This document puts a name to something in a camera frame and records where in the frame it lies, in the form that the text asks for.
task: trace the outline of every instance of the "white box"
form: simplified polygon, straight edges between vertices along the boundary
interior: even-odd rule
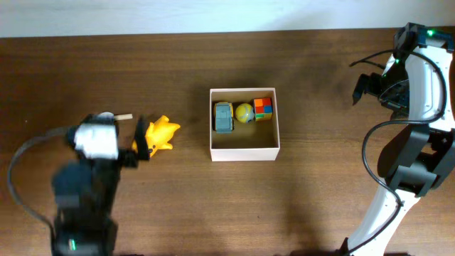
[[[234,118],[230,134],[213,129],[213,106],[227,101],[234,105],[253,99],[271,98],[272,120],[242,124]],[[212,161],[274,161],[279,152],[278,107],[275,88],[210,89],[210,155]]]

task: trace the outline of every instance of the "white wall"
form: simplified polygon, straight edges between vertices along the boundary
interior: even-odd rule
[[[0,37],[455,25],[454,0],[0,0]]]

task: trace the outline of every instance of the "green light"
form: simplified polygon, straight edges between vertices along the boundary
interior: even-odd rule
[[[76,242],[74,239],[70,239],[70,250],[76,250]]]

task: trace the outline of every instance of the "table surface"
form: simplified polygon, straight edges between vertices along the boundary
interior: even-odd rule
[[[446,28],[455,32],[455,28]],[[124,169],[113,218],[116,254],[286,255],[335,250],[360,224],[377,184],[360,159],[365,133],[391,112],[374,97],[352,106],[361,73],[348,64],[391,48],[395,29],[0,39],[0,251],[49,255],[48,230],[12,201],[6,167],[22,142],[89,113],[165,114],[181,125],[138,169]],[[378,61],[385,62],[388,56]],[[271,162],[212,162],[210,88],[275,87],[281,150]],[[120,124],[132,140],[136,120]],[[370,140],[381,149],[403,127]],[[63,140],[15,169],[23,199],[55,215],[52,175],[75,159]],[[453,255],[455,178],[406,216],[388,252]]]

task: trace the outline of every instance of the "rubik's cube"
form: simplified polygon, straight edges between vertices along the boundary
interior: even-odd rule
[[[270,120],[273,109],[270,98],[255,99],[255,117],[256,121]]]

